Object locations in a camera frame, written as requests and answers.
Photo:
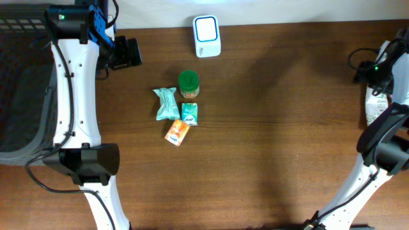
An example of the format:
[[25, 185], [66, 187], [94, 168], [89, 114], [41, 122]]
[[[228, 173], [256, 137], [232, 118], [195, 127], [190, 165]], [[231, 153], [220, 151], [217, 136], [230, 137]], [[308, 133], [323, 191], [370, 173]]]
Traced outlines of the white tube with tan cap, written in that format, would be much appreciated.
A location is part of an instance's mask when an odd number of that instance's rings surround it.
[[365, 112], [367, 126], [369, 126], [383, 111], [385, 111], [388, 106], [389, 101], [386, 94], [381, 93], [378, 96], [374, 96], [373, 89], [367, 87], [365, 97]]

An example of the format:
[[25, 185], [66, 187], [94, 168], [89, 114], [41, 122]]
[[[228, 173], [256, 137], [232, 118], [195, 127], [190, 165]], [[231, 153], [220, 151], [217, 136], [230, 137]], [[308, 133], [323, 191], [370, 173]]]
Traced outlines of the green lid jar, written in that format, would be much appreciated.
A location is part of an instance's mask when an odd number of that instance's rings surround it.
[[199, 76], [196, 72], [183, 71], [178, 77], [178, 83], [184, 98], [195, 98], [199, 94]]

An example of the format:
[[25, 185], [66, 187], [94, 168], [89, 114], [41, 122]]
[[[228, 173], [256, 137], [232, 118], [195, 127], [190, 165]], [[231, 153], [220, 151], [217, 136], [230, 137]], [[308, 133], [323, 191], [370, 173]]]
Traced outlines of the teal wipes packet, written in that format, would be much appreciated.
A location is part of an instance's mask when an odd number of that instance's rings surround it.
[[153, 92], [159, 97], [160, 107], [156, 115], [156, 120], [180, 119], [180, 112], [174, 94], [176, 88], [158, 88]]

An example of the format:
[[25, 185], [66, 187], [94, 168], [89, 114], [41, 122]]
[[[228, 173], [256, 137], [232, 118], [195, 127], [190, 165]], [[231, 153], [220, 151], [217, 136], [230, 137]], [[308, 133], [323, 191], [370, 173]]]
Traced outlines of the small teal tissue pack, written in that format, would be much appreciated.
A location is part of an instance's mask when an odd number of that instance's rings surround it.
[[198, 106], [197, 103], [182, 103], [181, 119], [190, 126], [197, 126], [198, 120]]

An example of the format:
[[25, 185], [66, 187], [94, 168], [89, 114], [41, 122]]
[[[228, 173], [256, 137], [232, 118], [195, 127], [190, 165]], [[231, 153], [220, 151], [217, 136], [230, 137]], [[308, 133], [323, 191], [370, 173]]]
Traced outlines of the orange tissue pack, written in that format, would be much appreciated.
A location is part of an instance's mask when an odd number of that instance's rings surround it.
[[169, 131], [166, 133], [164, 139], [174, 144], [175, 146], [179, 146], [183, 142], [189, 130], [190, 125], [186, 124], [180, 119], [176, 119], [170, 127]]

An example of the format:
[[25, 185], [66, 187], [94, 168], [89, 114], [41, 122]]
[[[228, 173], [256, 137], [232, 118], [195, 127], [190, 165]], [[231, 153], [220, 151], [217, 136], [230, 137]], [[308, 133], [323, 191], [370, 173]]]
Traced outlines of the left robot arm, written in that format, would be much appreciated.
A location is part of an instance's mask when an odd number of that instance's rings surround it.
[[116, 36], [107, 1], [76, 1], [45, 11], [57, 74], [57, 126], [53, 149], [40, 160], [71, 177], [84, 194], [98, 229], [131, 229], [121, 206], [117, 144], [102, 143], [96, 117], [96, 73], [139, 66], [136, 39]]

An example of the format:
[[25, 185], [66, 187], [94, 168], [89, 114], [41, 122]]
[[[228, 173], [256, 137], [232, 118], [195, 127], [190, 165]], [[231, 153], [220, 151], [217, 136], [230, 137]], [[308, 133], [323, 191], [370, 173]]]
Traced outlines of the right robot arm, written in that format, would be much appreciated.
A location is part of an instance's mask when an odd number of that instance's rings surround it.
[[408, 169], [408, 29], [401, 28], [378, 50], [375, 61], [355, 67], [355, 82], [372, 94], [390, 96], [391, 104], [364, 130], [357, 143], [357, 160], [337, 195], [302, 224], [302, 229], [349, 229], [371, 196], [400, 171]]

